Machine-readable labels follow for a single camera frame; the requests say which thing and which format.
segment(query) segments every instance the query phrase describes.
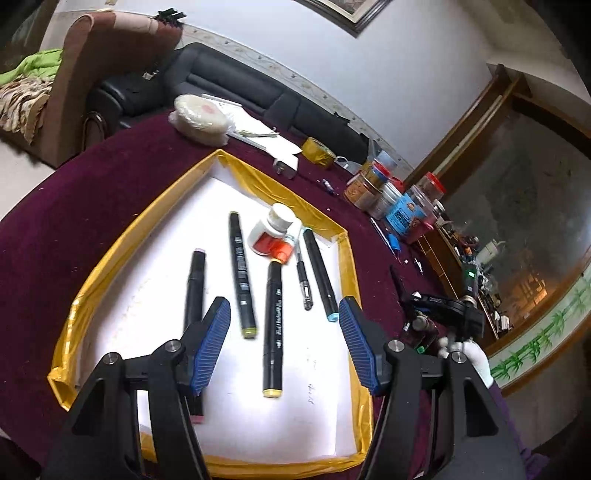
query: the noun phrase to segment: sofa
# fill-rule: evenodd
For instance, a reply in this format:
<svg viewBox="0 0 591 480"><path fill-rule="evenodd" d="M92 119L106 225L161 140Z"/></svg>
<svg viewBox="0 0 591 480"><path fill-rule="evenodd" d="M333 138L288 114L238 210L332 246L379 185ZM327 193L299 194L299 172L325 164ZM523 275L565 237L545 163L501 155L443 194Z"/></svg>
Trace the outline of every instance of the sofa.
<svg viewBox="0 0 591 480"><path fill-rule="evenodd" d="M28 143L20 133L7 141L55 168L80 152L86 98L98 81L160 64L182 30L144 15L90 12L69 28L60 68L45 106L43 127Z"/></svg>
<svg viewBox="0 0 591 480"><path fill-rule="evenodd" d="M167 112L184 93L208 93L242 104L251 114L304 141L314 137L336 155L365 162L368 138L281 82L202 43L173 52L149 80L145 72L105 78L87 98L86 147L147 117Z"/></svg>

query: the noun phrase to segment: black pen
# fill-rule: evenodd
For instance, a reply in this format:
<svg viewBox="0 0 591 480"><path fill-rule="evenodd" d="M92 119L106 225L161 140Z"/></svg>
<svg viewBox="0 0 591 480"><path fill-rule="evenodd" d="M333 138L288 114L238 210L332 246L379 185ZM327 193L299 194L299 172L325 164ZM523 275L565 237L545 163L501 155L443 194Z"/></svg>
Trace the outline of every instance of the black pen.
<svg viewBox="0 0 591 480"><path fill-rule="evenodd" d="M308 255L312 263L312 270L314 271L320 292L320 299L326 312L326 318L328 318L329 322L336 322L339 320L339 306L336 304L335 292L330 284L329 275L326 272L326 266L324 260L322 260L322 254L320 253L320 248L318 248L314 232L310 228L304 228L302 235L306 242Z"/></svg>
<svg viewBox="0 0 591 480"><path fill-rule="evenodd" d="M252 309L251 286L248 281L248 267L244 253L244 241L240 229L238 213L230 213L230 251L232 252L232 268L234 270L234 288L238 303L238 316L244 338L256 337L255 313Z"/></svg>
<svg viewBox="0 0 591 480"><path fill-rule="evenodd" d="M265 345L262 356L262 394L279 398L283 391L283 304L281 263L269 265L265 305Z"/></svg>
<svg viewBox="0 0 591 480"><path fill-rule="evenodd" d="M191 269L187 279L183 332L195 322L203 320L203 287L205 286L205 252L196 248L191 257ZM201 395L188 395L187 408L191 423L203 421L203 400Z"/></svg>
<svg viewBox="0 0 591 480"><path fill-rule="evenodd" d="M308 276L306 275L306 265L304 259L301 256L300 240L295 243L295 259L297 260L297 277L300 280L301 294L304 297L304 308L310 310L312 305L312 291L310 290L310 282L308 282Z"/></svg>

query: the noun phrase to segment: white plastic-wrapped object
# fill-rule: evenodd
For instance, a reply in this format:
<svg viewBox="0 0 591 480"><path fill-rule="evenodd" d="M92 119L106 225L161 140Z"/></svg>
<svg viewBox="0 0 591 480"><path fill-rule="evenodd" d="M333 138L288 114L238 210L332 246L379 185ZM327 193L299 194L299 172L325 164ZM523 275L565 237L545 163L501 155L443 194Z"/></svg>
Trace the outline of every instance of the white plastic-wrapped object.
<svg viewBox="0 0 591 480"><path fill-rule="evenodd" d="M180 95L174 101L168 121L183 135L210 147L228 143L234 123L209 100L197 95Z"/></svg>

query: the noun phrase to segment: white glove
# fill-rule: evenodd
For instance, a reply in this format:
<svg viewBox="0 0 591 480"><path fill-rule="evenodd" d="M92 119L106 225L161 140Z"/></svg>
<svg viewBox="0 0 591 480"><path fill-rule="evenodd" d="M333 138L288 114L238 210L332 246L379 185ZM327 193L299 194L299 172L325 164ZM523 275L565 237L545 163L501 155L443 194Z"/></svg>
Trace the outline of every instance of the white glove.
<svg viewBox="0 0 591 480"><path fill-rule="evenodd" d="M447 337L441 337L439 340L439 356L441 358L447 358L450 352L460 351L464 352L464 354L468 357L468 360L472 362L472 366L474 370L480 375L482 382L484 383L486 388L490 388L492 383L495 381L491 375L491 366L488 363L488 358L486 357L486 353L482 351L476 343L472 340L468 340L467 342L456 342L453 343L449 349L447 344L449 343L449 339Z"/></svg>

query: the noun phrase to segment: tape roll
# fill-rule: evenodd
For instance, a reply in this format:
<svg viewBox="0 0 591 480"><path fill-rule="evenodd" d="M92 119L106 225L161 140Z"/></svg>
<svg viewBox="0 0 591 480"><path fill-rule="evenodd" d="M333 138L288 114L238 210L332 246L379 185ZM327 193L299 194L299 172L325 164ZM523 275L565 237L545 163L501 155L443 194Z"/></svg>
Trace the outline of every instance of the tape roll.
<svg viewBox="0 0 591 480"><path fill-rule="evenodd" d="M301 146L301 152L305 158L322 167L329 167L336 158L331 149L312 137Z"/></svg>

